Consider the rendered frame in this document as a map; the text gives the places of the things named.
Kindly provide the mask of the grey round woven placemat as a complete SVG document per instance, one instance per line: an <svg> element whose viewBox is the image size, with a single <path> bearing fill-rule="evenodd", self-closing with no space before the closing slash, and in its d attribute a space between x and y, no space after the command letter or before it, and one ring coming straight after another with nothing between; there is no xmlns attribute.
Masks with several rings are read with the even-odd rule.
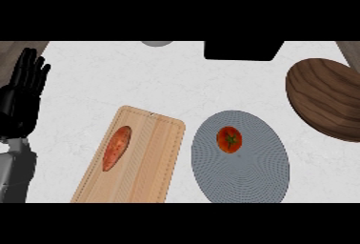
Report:
<svg viewBox="0 0 360 244"><path fill-rule="evenodd" d="M223 127L242 134L242 147L226 153L217 143ZM215 113L201 124L192 145L198 186L212 203L280 203L289 183L285 145L271 127L240 111Z"/></svg>

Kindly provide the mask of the grey round object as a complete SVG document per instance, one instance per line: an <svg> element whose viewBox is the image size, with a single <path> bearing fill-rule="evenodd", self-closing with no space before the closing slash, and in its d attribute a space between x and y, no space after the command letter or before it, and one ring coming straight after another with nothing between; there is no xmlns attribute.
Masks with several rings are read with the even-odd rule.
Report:
<svg viewBox="0 0 360 244"><path fill-rule="evenodd" d="M167 46L173 41L142 41L142 43L147 46L147 47L164 47Z"/></svg>

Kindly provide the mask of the dark brown wooden bowl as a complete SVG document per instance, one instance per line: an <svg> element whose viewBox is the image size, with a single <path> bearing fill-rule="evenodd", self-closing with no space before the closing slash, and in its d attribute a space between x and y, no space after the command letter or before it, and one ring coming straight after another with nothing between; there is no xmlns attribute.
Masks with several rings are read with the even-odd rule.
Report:
<svg viewBox="0 0 360 244"><path fill-rule="evenodd" d="M285 76L289 105L323 134L360 142L360 73L342 63L308 58Z"/></svg>

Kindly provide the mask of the pale wooden cutting board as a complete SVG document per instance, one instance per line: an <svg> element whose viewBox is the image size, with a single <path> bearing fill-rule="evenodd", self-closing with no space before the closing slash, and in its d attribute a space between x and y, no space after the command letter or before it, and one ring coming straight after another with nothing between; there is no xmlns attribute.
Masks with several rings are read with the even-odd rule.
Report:
<svg viewBox="0 0 360 244"><path fill-rule="evenodd" d="M131 128L128 148L103 171L105 149L119 128ZM77 186L74 202L165 202L184 122L131 106L114 116L102 144Z"/></svg>

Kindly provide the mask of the orange sweet potato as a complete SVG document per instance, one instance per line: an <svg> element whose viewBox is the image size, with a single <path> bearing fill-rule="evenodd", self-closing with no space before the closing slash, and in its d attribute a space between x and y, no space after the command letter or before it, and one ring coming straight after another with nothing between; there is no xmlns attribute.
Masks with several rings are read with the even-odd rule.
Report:
<svg viewBox="0 0 360 244"><path fill-rule="evenodd" d="M130 144L131 139L131 128L128 126L121 127L114 133L103 156L103 171L108 172L114 167L118 159L121 158Z"/></svg>

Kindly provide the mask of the black appliance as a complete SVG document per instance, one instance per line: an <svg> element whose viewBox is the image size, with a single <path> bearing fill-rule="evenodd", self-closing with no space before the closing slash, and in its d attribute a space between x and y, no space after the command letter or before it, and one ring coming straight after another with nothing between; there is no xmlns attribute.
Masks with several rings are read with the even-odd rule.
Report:
<svg viewBox="0 0 360 244"><path fill-rule="evenodd" d="M271 61L283 41L205 41L204 57L212 60Z"/></svg>

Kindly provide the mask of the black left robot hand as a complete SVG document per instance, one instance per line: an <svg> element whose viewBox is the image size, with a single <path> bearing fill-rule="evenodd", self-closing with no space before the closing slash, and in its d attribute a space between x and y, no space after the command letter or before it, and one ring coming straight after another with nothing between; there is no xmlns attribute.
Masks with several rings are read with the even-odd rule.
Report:
<svg viewBox="0 0 360 244"><path fill-rule="evenodd" d="M25 48L15 63L10 83L0 88L0 139L25 138L38 120L41 94L50 65Z"/></svg>

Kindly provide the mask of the red tomato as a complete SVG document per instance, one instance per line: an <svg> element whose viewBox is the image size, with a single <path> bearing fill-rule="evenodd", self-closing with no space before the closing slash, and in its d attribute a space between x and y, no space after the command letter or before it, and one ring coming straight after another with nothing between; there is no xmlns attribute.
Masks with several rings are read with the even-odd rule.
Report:
<svg viewBox="0 0 360 244"><path fill-rule="evenodd" d="M226 126L217 133L217 144L224 153L236 153L242 147L242 133L235 127Z"/></svg>

